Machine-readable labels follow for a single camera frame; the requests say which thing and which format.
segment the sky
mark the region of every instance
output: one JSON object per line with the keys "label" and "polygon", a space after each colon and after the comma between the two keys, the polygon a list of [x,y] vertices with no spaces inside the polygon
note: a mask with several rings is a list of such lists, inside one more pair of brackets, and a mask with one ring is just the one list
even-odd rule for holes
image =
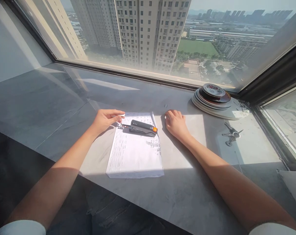
{"label": "sky", "polygon": [[191,0],[190,9],[215,9],[219,11],[265,9],[270,12],[296,10],[296,0]]}

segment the person's right hand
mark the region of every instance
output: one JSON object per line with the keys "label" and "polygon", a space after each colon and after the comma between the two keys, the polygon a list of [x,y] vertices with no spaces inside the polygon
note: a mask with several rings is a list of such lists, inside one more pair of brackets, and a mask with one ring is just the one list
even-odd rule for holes
{"label": "person's right hand", "polygon": [[179,141],[183,141],[190,136],[185,123],[185,116],[180,111],[170,109],[165,113],[166,124],[169,132],[174,135]]}

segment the stack of paper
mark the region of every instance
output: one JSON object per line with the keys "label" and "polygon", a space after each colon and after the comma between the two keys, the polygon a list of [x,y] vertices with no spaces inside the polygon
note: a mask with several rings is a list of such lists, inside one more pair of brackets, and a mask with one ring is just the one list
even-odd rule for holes
{"label": "stack of paper", "polygon": [[[155,127],[153,113],[126,113],[123,124],[132,120]],[[106,174],[110,178],[139,179],[164,175],[159,135],[155,137],[132,134],[129,128],[115,129]]]}

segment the green field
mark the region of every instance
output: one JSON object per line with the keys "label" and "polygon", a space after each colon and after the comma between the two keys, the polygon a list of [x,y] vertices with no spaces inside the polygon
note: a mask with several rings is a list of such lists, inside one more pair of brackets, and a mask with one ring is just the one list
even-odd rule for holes
{"label": "green field", "polygon": [[204,53],[208,54],[209,56],[219,55],[211,42],[203,41],[191,41],[182,39],[177,50],[184,52],[199,52],[200,54]]}

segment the tree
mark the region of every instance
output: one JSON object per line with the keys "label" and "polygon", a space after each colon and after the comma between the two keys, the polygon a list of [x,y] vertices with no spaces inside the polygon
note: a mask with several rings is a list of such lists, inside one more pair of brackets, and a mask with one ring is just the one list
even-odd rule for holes
{"label": "tree", "polygon": [[224,72],[224,67],[223,67],[223,65],[218,65],[218,66],[216,66],[216,69],[217,69],[220,73],[223,73],[223,72]]}

